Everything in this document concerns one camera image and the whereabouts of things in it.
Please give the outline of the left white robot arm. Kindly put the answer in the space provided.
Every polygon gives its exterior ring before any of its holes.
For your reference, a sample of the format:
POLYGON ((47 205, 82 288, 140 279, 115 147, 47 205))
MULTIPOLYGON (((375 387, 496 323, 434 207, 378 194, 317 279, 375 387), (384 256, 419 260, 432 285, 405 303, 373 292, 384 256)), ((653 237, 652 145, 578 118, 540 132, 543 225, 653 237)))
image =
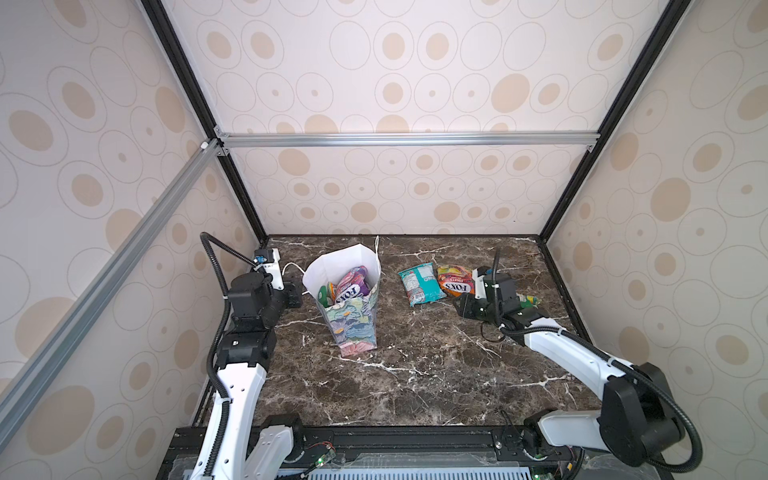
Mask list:
POLYGON ((289 286, 276 289, 260 271, 235 278, 225 292, 225 318, 233 328, 213 347, 208 374, 216 391, 193 479, 274 479, 292 455, 292 424, 264 428, 248 448, 257 400, 276 346, 274 327, 292 300, 289 286))

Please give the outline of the yellow green Fox's candy packet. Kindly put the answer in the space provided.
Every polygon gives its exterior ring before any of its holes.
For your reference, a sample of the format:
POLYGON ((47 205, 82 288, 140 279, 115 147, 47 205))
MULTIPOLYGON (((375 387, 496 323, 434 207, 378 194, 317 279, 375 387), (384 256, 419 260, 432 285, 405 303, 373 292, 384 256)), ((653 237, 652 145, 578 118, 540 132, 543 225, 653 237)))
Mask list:
POLYGON ((317 300, 323 308, 330 308, 333 306, 335 304, 335 298, 335 285, 332 282, 328 282, 320 287, 317 294, 317 300))

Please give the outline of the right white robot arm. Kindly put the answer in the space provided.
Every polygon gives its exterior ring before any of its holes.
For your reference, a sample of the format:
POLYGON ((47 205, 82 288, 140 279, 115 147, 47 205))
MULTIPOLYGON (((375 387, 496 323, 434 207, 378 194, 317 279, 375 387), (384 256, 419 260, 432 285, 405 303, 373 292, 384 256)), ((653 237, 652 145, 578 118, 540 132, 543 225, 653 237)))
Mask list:
POLYGON ((544 410, 519 430, 530 456, 554 447, 608 451, 624 464, 645 463, 673 470, 660 455, 689 439, 691 457, 678 470, 695 468, 700 442, 690 418, 675 402, 664 373, 650 363, 635 365, 612 356, 568 331, 536 306, 524 305, 507 275, 477 277, 461 286, 453 301, 457 313, 496 327, 506 338, 565 369, 600 401, 597 410, 544 410))

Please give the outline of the green snack packet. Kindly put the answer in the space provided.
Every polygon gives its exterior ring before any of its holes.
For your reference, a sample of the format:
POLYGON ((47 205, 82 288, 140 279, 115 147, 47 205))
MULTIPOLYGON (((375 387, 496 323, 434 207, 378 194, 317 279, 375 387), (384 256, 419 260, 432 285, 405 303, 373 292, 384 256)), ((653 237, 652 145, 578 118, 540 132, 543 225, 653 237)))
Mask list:
POLYGON ((531 295, 518 294, 518 300, 522 308, 536 307, 540 304, 540 300, 531 295))

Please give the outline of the teal snack packet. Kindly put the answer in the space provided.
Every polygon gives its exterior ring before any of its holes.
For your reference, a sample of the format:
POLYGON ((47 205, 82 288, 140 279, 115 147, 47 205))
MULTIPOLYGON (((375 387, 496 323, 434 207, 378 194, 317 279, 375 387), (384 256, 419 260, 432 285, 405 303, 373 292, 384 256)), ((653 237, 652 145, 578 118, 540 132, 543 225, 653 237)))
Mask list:
POLYGON ((424 263, 398 273, 411 307, 436 302, 446 297, 432 263, 424 263))

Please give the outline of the colourful painted paper bag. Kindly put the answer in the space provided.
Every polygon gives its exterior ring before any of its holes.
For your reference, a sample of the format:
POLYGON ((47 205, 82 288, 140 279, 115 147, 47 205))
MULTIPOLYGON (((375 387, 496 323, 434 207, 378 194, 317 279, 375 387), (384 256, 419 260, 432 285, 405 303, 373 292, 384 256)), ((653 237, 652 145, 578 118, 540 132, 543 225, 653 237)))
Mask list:
POLYGON ((379 241, 375 240, 371 247, 357 243, 306 261, 300 261, 296 255, 290 256, 287 251, 283 253, 286 264, 283 270, 300 275, 302 293, 310 297, 311 304, 322 315, 340 354, 354 357, 376 349, 377 302, 382 274, 379 241), (317 300, 320 287, 328 282, 336 287, 348 271, 361 265, 368 269, 366 282, 370 293, 323 308, 317 300))

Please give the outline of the orange red Fox's candy packet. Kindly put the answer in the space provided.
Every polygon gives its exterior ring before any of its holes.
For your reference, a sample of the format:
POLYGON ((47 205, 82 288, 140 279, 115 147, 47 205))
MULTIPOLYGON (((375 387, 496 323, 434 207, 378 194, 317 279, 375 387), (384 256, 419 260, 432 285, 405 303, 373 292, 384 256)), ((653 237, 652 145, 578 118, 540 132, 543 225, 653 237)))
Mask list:
POLYGON ((475 280, 472 272, 462 266, 439 266, 437 268, 437 281, 441 290, 452 297, 475 293, 475 280))

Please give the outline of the pink Fox's candy packet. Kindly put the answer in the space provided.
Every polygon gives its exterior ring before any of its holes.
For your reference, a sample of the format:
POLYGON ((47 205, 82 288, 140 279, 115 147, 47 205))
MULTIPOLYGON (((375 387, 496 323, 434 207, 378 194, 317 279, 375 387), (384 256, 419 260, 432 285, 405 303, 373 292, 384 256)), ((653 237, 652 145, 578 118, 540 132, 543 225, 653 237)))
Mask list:
POLYGON ((350 299, 365 297, 370 293, 366 282, 368 269, 358 266, 348 271, 335 287, 335 303, 344 303, 350 299))

